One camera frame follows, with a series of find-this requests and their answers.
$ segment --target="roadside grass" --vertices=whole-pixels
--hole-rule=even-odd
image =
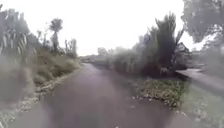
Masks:
[[[206,128],[224,128],[224,99],[195,85],[183,96],[181,109]]]
[[[181,106],[182,95],[187,92],[188,84],[177,79],[147,78],[138,80],[136,87],[142,97],[159,100],[176,108]]]
[[[205,128],[224,128],[224,98],[194,83],[177,79],[138,79],[132,84],[140,97],[159,100]]]

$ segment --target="palm-like tree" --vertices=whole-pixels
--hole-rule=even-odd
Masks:
[[[171,67],[172,58],[175,49],[178,46],[179,40],[184,33],[184,28],[181,29],[175,36],[176,16],[173,13],[166,15],[163,20],[156,20],[157,43],[159,51],[159,62],[162,67]]]
[[[58,32],[62,29],[62,20],[59,18],[55,18],[51,21],[50,28],[51,31],[54,32],[54,34],[51,37],[51,40],[53,42],[53,50],[54,52],[58,51]]]

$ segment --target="sky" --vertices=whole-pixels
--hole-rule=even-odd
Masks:
[[[3,0],[2,3],[3,9],[23,12],[35,34],[46,29],[53,18],[61,18],[60,45],[64,46],[65,39],[75,38],[79,55],[97,54],[98,47],[131,48],[147,28],[155,25],[155,18],[161,19],[170,11],[177,16],[177,29],[183,25],[182,0]],[[189,49],[201,47],[193,44],[187,33],[181,41]]]

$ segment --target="paved road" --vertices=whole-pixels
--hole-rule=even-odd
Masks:
[[[86,64],[11,128],[189,128],[157,102],[133,99],[127,79]]]
[[[224,97],[224,80],[216,76],[201,73],[200,71],[201,69],[187,69],[177,72],[191,78],[191,80],[201,83],[195,85]]]

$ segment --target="bush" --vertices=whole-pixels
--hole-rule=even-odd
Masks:
[[[40,75],[35,75],[33,77],[33,82],[36,84],[36,86],[43,85],[45,82],[47,82],[46,78]]]
[[[38,67],[37,75],[44,77],[47,81],[53,79],[53,75],[49,72],[46,66]]]
[[[179,107],[182,104],[182,95],[188,85],[175,79],[145,79],[139,83],[140,94],[146,98],[162,101],[170,107]]]

